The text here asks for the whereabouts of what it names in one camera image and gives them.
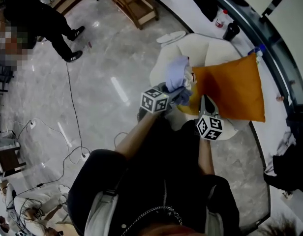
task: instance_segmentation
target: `hair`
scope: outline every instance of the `hair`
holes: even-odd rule
[[[0,224],[1,224],[1,223],[4,223],[4,220],[5,220],[4,217],[3,217],[3,216],[0,216]]]
[[[297,236],[294,221],[282,218],[280,225],[272,223],[259,228],[258,230],[264,236]]]
[[[4,232],[4,233],[8,233],[9,232],[9,229],[8,228],[6,228],[6,227],[4,227],[4,225],[0,225],[0,228],[2,229],[2,231]]]

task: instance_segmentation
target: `black sneaker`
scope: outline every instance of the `black sneaker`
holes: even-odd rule
[[[72,56],[70,58],[65,59],[65,61],[68,63],[73,62],[73,61],[79,59],[82,54],[83,54],[82,51],[76,51],[76,52],[72,53]]]
[[[74,41],[84,31],[84,29],[84,26],[80,26],[78,29],[72,30],[72,35],[71,37],[68,37],[68,39],[70,41]]]

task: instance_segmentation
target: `zipper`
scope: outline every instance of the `zipper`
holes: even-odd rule
[[[163,206],[165,207],[166,203],[167,203],[167,185],[166,185],[166,179],[164,179],[163,183],[164,183],[164,189],[165,189],[165,193],[163,195]]]

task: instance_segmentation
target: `light purple cloth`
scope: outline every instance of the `light purple cloth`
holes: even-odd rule
[[[189,65],[189,58],[187,56],[179,56],[175,58],[167,67],[166,87],[169,92],[184,86],[185,68]],[[192,92],[186,88],[180,93],[178,99],[175,100],[177,105],[188,106],[189,97]]]

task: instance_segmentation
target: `silver chain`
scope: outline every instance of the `silver chain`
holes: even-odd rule
[[[171,206],[157,206],[157,207],[154,207],[148,211],[145,211],[141,215],[139,215],[138,218],[128,228],[126,228],[126,230],[122,233],[121,236],[124,236],[128,232],[128,230],[130,230],[130,228],[135,225],[135,223],[137,221],[139,221],[141,218],[146,216],[148,213],[155,211],[155,210],[160,210],[160,209],[167,209],[170,212],[173,212],[173,214],[174,214],[175,218],[177,219],[177,221],[179,222],[179,224],[182,225],[182,219],[180,218],[179,214]]]

